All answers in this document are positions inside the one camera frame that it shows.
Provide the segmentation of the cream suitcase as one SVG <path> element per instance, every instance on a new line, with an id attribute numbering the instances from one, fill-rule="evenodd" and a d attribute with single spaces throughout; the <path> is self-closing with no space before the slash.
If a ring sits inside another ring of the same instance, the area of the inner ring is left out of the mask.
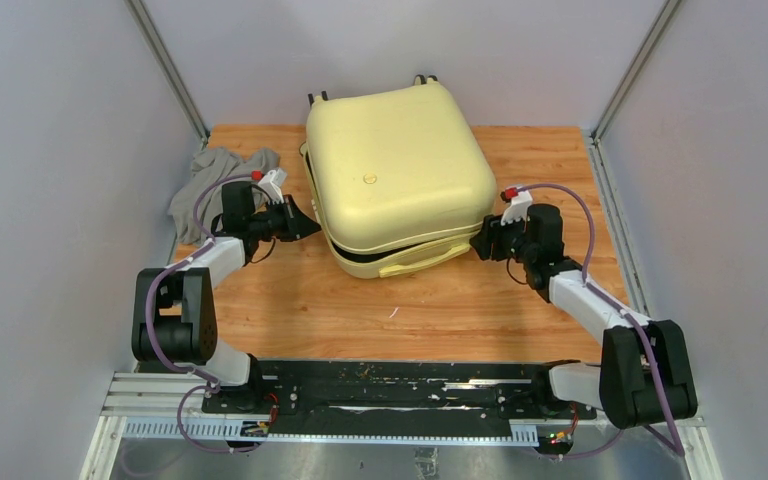
<path id="1" fill-rule="evenodd" d="M 470 250 L 497 183 L 436 76 L 356 97 L 310 94 L 308 102 L 299 152 L 316 219 L 343 271 L 407 275 Z"/>

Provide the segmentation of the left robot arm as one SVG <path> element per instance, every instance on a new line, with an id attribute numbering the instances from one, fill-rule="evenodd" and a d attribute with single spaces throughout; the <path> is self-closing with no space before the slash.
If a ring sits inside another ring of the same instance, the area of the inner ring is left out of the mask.
<path id="1" fill-rule="evenodd" d="M 131 349 L 142 362 L 192 374 L 210 394 L 228 389 L 243 413 L 258 411 L 266 386 L 256 357 L 222 340 L 213 291 L 231 274 L 254 263 L 261 243 L 295 242 L 320 232 L 320 225 L 282 193 L 277 182 L 235 175 L 208 186 L 201 205 L 219 191 L 221 214 L 210 222 L 193 215 L 206 238 L 184 259 L 139 272 L 135 285 Z"/>

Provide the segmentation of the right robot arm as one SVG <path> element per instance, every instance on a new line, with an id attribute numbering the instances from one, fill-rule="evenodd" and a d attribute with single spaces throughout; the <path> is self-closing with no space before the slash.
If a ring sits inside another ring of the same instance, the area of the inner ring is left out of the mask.
<path id="1" fill-rule="evenodd" d="M 573 402 L 603 411 L 619 429 L 697 414 L 681 327 L 632 310 L 585 276 L 583 265 L 565 253 L 559 208 L 534 204 L 514 221 L 488 215 L 470 244 L 482 260 L 520 264 L 526 285 L 601 346 L 596 365 L 562 360 L 537 368 L 530 392 L 537 413 L 556 417 Z"/>

